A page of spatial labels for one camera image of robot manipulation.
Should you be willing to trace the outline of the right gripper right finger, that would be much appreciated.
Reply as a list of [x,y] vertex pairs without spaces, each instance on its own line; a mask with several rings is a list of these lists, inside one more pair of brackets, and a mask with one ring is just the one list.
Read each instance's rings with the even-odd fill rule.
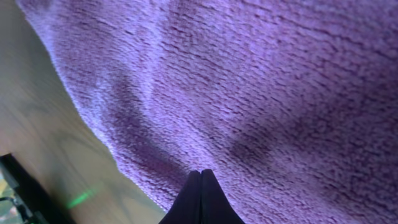
[[202,224],[244,224],[211,169],[201,172]]

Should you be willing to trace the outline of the purple microfiber cloth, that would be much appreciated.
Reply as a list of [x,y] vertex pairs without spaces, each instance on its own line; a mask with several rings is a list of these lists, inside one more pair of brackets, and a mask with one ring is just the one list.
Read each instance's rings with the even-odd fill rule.
[[396,1],[19,1],[80,116],[169,209],[212,169],[246,223],[397,222]]

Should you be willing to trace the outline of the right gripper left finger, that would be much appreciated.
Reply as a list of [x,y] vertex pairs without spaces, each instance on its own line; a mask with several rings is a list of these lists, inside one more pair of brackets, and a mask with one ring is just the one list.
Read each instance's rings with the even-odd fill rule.
[[201,174],[191,171],[171,209],[159,224],[201,223]]

